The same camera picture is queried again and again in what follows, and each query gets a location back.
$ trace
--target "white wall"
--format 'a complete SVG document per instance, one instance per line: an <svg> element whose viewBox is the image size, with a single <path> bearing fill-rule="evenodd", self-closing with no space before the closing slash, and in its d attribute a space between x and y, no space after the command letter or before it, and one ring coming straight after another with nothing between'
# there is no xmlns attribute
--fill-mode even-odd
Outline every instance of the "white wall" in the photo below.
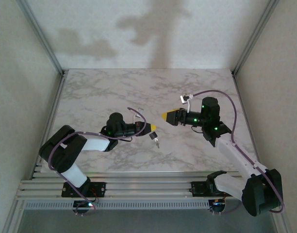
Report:
<svg viewBox="0 0 297 233"><path fill-rule="evenodd" d="M297 0L281 0L238 77L261 160L282 175L297 233Z"/></svg>
<svg viewBox="0 0 297 233"><path fill-rule="evenodd" d="M57 81L16 1L0 0L0 232L35 162Z"/></svg>
<svg viewBox="0 0 297 233"><path fill-rule="evenodd" d="M28 0L63 68L233 68L268 0Z"/></svg>

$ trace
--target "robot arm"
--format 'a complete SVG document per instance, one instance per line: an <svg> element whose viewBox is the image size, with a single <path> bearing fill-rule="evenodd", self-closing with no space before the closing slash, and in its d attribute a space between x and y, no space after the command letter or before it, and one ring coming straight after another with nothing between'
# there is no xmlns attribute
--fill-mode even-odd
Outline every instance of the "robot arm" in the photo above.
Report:
<svg viewBox="0 0 297 233"><path fill-rule="evenodd" d="M224 171L214 172L208 176L206 182L208 191L215 195L225 192L241 200L252 216L280 206L282 203L266 180L268 177L282 197L280 174L275 169L268 170L237 146L239 141L234 138L232 140L232 131L220 121L217 99L205 97L202 100L201 112L192 112L190 111L192 97L193 95L181 96L182 103L188 104L188 110L174 109L162 114L162 118L174 126L180 123L183 126L201 127L204 138L224 154L242 176L242 179L237 179Z"/></svg>
<svg viewBox="0 0 297 233"><path fill-rule="evenodd" d="M68 182L70 182L83 196L89 196L91 189L90 179L78 168L75 160L83 150L111 151L120 138L133 135L143 136L156 129L155 125L141 121L126 124L120 113L113 113L100 132L101 136L79 135L68 125L58 130L39 150L39 155L49 163L50 154L55 147L51 157L51 164L55 171L60 173ZM68 183L64 185L65 189L72 189Z"/></svg>

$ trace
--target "gray floor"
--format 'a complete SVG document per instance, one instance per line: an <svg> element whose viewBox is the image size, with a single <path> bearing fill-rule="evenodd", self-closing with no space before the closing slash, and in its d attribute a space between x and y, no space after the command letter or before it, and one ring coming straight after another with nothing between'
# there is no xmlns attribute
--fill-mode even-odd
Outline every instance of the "gray floor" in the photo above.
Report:
<svg viewBox="0 0 297 233"><path fill-rule="evenodd" d="M228 201L227 209L236 201ZM225 215L207 210L25 211L20 233L275 233L270 214L250 216L243 207Z"/></svg>

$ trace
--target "marble surface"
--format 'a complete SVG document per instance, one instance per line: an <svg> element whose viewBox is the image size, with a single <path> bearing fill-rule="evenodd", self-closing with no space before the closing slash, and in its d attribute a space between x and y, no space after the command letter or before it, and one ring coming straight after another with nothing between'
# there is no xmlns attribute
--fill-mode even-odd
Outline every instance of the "marble surface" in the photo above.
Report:
<svg viewBox="0 0 297 233"><path fill-rule="evenodd" d="M131 123L133 113L127 107L142 108L147 121L157 126L160 149L145 135L135 137L131 143L119 142L111 152L83 151L76 160L82 171L236 171L201 134L189 126L174 127L161 118L168 110L187 108L180 101L181 94L208 89L222 90L232 97L238 112L235 135L255 156L231 72L227 69L71 69L51 133L65 124L78 131L99 132L111 113L120 112L125 122ZM221 120L232 128L234 112L229 100L221 94L196 97L192 111L200 111L205 96L218 98ZM49 172L46 162L42 172Z"/></svg>

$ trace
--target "cable connector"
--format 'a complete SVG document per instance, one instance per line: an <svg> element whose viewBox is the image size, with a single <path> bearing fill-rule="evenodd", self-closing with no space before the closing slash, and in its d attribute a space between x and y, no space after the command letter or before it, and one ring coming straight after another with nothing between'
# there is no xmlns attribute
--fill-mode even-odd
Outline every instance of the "cable connector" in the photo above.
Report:
<svg viewBox="0 0 297 233"><path fill-rule="evenodd" d="M258 161L255 161L255 162L254 162L253 167L254 167L255 169L258 167L258 168L261 169L264 173L267 172L267 171L266 171L266 170L267 170L267 167L265 167L263 164L261 164L261 163L258 162Z"/></svg>
<svg viewBox="0 0 297 233"><path fill-rule="evenodd" d="M185 96L180 96L181 98L181 102L182 104L186 104L187 103L187 113L189 113L191 111L191 99L194 98L193 94L189 94L189 95L185 95Z"/></svg>
<svg viewBox="0 0 297 233"><path fill-rule="evenodd" d="M137 111L138 111L140 114L143 114L144 109L143 109L143 108L138 108ZM133 115L133 118L132 118L132 123L133 123L133 124L135 123L135 118L136 118L136 117L141 118L140 115L139 115L138 113L135 112L134 115Z"/></svg>

